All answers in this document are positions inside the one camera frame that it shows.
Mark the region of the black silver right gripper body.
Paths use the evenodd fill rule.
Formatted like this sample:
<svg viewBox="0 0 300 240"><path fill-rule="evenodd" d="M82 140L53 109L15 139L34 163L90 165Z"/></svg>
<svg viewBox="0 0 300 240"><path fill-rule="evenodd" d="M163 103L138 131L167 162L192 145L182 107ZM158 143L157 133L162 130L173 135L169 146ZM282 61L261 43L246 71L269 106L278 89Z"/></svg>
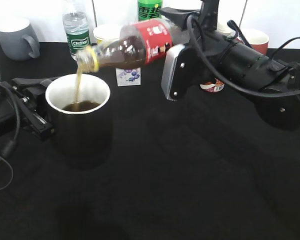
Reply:
<svg viewBox="0 0 300 240"><path fill-rule="evenodd" d="M190 43L177 44L167 51L161 78L161 89L167 100L178 101L189 87L214 83L215 79Z"/></svg>

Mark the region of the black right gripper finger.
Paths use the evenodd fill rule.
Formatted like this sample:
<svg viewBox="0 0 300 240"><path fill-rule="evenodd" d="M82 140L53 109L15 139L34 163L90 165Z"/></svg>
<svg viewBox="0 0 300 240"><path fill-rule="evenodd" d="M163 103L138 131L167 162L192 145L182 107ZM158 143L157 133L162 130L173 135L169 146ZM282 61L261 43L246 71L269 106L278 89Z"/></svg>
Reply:
<svg viewBox="0 0 300 240"><path fill-rule="evenodd" d="M185 10L163 7L159 10L159 12L162 16L169 19L176 26L178 26L182 31L185 31L187 29L187 19L190 15L193 15L197 18L200 16L199 9Z"/></svg>

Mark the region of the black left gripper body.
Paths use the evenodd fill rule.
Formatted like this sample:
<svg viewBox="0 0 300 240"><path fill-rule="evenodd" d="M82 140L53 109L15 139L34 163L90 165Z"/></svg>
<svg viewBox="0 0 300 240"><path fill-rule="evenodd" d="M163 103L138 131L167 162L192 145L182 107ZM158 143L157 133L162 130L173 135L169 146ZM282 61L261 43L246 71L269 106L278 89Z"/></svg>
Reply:
<svg viewBox="0 0 300 240"><path fill-rule="evenodd" d="M54 134L54 127L47 117L46 89L55 77L13 78L3 81L18 100L20 126L45 141ZM16 114L8 94L0 88L0 137L16 128Z"/></svg>

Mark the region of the white paper cup behind arm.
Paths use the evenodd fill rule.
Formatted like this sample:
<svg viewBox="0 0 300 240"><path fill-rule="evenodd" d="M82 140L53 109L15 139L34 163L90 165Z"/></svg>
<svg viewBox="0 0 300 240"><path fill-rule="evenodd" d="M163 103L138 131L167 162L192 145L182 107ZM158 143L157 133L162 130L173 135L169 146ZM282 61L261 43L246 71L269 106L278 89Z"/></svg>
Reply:
<svg viewBox="0 0 300 240"><path fill-rule="evenodd" d="M230 27L228 27L226 22L218 22L217 23L217 29L216 29L219 33L221 33L222 35L226 36L226 37L234 37L236 32L231 29Z"/></svg>

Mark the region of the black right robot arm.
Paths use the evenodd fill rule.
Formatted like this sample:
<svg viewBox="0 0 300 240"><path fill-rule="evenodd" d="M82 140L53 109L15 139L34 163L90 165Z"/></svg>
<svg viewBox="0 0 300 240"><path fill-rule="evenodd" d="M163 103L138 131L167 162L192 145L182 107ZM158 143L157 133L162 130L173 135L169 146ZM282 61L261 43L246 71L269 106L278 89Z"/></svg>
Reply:
<svg viewBox="0 0 300 240"><path fill-rule="evenodd" d="M219 80L253 102L258 115L277 129L300 127L300 63L275 60L217 31L218 1L198 10L165 7L160 14L188 34L166 55L161 87L170 101L196 84Z"/></svg>

